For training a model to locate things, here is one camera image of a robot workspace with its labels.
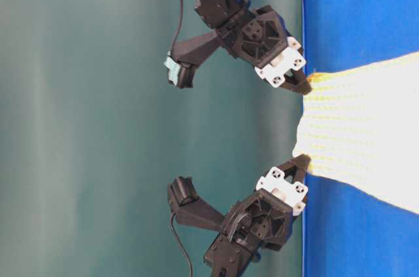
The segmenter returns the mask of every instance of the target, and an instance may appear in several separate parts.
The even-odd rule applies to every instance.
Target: green wall
[[[207,31],[187,0],[181,38]],[[301,0],[272,4],[301,39]],[[287,160],[301,99],[219,50],[195,89],[162,67],[178,0],[0,0],[0,270],[187,275],[166,186],[191,175],[221,212]],[[179,227],[196,276],[212,232]],[[300,276],[301,222],[246,276]]]

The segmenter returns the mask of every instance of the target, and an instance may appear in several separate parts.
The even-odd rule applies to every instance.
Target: white cloth
[[[419,52],[315,73],[294,156],[309,172],[419,213]]]

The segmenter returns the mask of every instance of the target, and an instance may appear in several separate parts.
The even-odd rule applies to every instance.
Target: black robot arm
[[[219,233],[204,256],[211,277],[239,277],[251,261],[260,259],[259,248],[282,248],[305,207],[308,188],[302,182],[309,162],[301,155],[273,167],[226,216],[199,198],[191,178],[179,177],[169,185],[169,204],[178,223]],[[291,183],[285,180],[289,176]]]
[[[250,0],[197,0],[195,11],[213,31],[174,44],[165,62],[169,83],[191,88],[196,70],[221,46],[249,62],[274,88],[309,93],[303,49],[283,18],[270,5],[256,10],[249,6]]]

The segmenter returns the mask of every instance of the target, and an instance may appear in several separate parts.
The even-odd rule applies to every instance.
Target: gripper jaw
[[[309,162],[301,155],[271,168],[226,216],[198,196],[191,178],[178,177],[169,185],[169,205],[178,223],[218,232],[204,255],[211,277],[239,277],[250,262],[259,261],[259,248],[281,250],[306,204],[303,181]]]

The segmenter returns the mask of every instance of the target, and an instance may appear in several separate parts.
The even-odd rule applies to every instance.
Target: yellow striped fabric
[[[419,213],[419,52],[309,77],[294,156],[309,172]]]

